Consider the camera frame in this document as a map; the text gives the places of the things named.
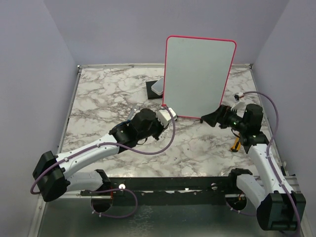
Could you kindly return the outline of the pink framed whiteboard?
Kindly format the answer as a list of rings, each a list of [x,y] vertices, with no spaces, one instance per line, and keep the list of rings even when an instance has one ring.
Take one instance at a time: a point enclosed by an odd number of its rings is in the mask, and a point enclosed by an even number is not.
[[[199,119],[222,103],[237,43],[231,39],[169,36],[162,105],[179,117]]]

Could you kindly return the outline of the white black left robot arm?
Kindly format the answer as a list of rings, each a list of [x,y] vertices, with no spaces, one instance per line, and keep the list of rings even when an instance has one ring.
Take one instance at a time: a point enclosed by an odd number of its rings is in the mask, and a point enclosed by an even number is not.
[[[94,142],[70,152],[43,153],[33,171],[35,182],[31,194],[39,194],[45,202],[58,199],[66,192],[91,190],[105,194],[110,186],[108,176],[97,169],[90,173],[81,170],[103,158],[126,150],[136,151],[139,141],[153,137],[158,140],[169,124],[174,125],[176,113],[165,107],[158,112],[141,109],[133,118],[124,121]]]

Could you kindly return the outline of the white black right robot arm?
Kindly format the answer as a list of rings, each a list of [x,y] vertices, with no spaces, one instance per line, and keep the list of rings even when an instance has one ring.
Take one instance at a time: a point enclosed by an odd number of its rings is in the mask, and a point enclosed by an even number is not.
[[[278,167],[268,146],[266,135],[261,131],[263,109],[248,104],[242,117],[230,106],[221,105],[215,112],[204,115],[201,120],[221,129],[231,128],[239,132],[239,142],[261,178],[259,184],[248,171],[235,169],[227,180],[232,193],[242,191],[256,208],[259,226],[264,231],[299,231],[306,199],[290,186]]]

